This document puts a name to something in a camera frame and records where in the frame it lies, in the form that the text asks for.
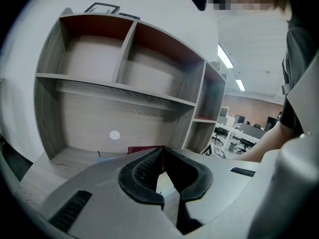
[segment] white dot sticker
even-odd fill
[[[118,139],[120,139],[120,137],[121,137],[120,132],[118,132],[116,130],[110,132],[110,138],[112,140],[118,140]]]

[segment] ceiling light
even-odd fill
[[[218,45],[218,57],[224,62],[227,68],[234,68],[233,64],[227,57],[225,51]]]
[[[244,87],[244,84],[243,84],[243,82],[241,80],[236,80],[236,82],[237,82],[237,84],[238,84],[238,86],[239,86],[241,91],[246,91],[245,87]]]

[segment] computer monitor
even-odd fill
[[[277,119],[272,118],[272,117],[268,117],[265,131],[269,131],[270,129],[272,129],[276,125],[277,122],[278,122]]]
[[[239,124],[244,123],[244,121],[245,121],[245,117],[240,116],[240,115],[236,115],[236,116],[238,117],[238,121],[237,121],[237,123],[239,123]]]
[[[219,116],[226,117],[228,108],[222,107],[219,113]]]

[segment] person's arm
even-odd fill
[[[267,151],[280,149],[293,138],[293,130],[280,122],[269,130],[260,141],[248,152],[236,157],[235,160],[261,162]]]

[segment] office desk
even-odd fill
[[[247,135],[247,134],[245,134],[245,133],[239,131],[238,129],[235,129],[235,128],[230,127],[230,126],[225,126],[225,125],[222,125],[222,124],[217,123],[217,124],[216,124],[216,127],[220,127],[220,128],[223,128],[223,129],[229,131],[229,134],[228,134],[228,136],[227,136],[227,138],[226,138],[226,141],[224,142],[224,145],[223,145],[223,147],[221,148],[222,150],[226,150],[226,147],[228,147],[228,145],[230,144],[230,143],[229,143],[229,139],[231,138],[231,136],[232,136],[234,133],[236,134],[236,136],[239,136],[239,137],[241,137],[241,138],[243,138],[243,139],[245,139],[245,140],[247,140],[247,141],[250,141],[250,142],[252,142],[252,143],[257,143],[257,142],[259,141],[259,139],[254,138],[254,137],[252,137],[252,136],[250,136],[250,135]]]

